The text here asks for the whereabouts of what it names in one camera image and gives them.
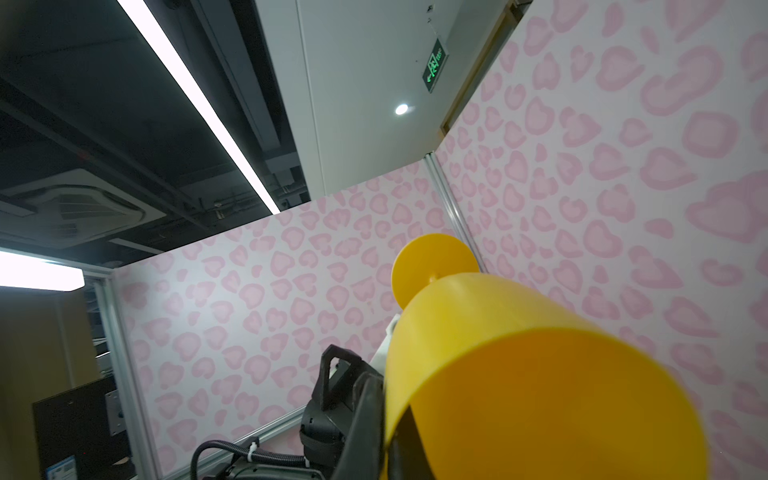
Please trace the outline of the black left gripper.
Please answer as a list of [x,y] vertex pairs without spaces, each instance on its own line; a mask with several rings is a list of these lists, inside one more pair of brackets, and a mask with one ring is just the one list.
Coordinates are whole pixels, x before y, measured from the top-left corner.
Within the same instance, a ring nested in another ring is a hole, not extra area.
[[341,346],[330,345],[321,355],[319,378],[301,420],[300,440],[309,466],[323,474],[333,474],[341,457],[353,418],[353,388],[364,373],[382,376]]

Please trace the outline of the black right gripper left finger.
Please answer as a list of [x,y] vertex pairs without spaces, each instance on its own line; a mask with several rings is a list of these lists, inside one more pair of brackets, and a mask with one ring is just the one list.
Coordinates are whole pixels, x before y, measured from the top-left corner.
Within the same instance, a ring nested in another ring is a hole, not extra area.
[[364,373],[353,388],[354,412],[333,480],[378,479],[383,465],[383,377]]

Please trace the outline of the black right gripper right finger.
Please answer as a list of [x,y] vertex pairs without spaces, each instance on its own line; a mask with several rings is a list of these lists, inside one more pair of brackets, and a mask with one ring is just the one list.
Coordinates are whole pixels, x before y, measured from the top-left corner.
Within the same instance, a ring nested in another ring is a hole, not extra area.
[[389,445],[389,479],[435,479],[411,408],[402,415]]

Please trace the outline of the yellow wine glass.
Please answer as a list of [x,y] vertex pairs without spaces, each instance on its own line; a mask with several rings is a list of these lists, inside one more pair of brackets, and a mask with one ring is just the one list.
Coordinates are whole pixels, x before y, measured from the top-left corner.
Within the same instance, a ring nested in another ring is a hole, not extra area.
[[697,413],[646,353],[547,296],[482,273],[445,234],[391,284],[384,449],[411,408],[435,479],[704,479]]

